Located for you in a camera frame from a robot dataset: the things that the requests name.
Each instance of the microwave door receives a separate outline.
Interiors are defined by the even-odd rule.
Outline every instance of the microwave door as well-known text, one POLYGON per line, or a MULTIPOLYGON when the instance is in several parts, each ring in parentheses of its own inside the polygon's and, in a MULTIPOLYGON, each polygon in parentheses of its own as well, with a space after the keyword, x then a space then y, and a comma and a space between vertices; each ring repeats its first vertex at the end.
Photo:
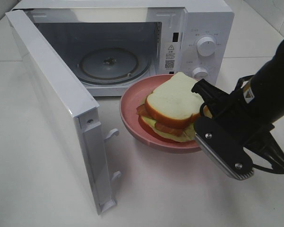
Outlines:
POLYGON ((84 193, 94 200, 100 214, 115 205, 115 200, 98 117, 99 104, 25 12, 16 10, 6 16, 40 108, 84 193))

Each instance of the white bread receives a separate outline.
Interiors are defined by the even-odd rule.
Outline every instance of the white bread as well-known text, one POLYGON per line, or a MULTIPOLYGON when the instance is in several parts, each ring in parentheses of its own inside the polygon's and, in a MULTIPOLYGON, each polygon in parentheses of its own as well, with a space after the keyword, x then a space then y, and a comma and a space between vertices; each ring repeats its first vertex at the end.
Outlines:
POLYGON ((197 80, 184 73, 176 73, 148 95, 145 100, 147 112, 168 127, 188 127, 199 116, 199 108, 204 102, 199 94, 191 92, 195 83, 197 80))

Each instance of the microwave control knob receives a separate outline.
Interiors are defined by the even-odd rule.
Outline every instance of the microwave control knob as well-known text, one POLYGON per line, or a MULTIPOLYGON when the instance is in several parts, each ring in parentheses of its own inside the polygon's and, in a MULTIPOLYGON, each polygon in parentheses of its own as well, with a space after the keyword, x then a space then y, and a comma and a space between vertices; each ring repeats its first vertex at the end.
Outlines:
POLYGON ((197 50, 201 56, 207 57, 215 52, 216 42, 210 36, 202 37, 197 42, 197 50))
POLYGON ((191 72, 191 76, 197 80, 206 79, 208 71, 203 67, 197 67, 191 72))

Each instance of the microwave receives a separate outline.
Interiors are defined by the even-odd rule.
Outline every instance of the microwave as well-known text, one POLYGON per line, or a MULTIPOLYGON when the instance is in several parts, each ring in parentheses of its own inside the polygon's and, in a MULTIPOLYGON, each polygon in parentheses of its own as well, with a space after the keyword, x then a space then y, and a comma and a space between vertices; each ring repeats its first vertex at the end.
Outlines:
POLYGON ((233 21, 223 0, 22 0, 6 13, 56 140, 101 214, 116 204, 94 96, 184 72, 215 84, 233 21))

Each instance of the table surface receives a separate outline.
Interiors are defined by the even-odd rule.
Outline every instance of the table surface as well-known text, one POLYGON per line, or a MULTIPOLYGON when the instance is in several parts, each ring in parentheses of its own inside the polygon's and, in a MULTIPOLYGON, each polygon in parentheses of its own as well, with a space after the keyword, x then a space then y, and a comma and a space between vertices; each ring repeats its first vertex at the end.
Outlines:
MULTIPOLYGON (((235 18, 216 85, 230 92, 283 37, 246 2, 226 2, 235 18)), ((0 21, 0 227, 284 227, 284 176, 255 171, 239 182, 201 151, 149 148, 125 129, 119 98, 97 101, 103 132, 120 130, 106 144, 109 169, 123 173, 113 183, 118 205, 100 216, 43 118, 6 18, 0 21)), ((284 117, 272 133, 284 150, 284 117)))

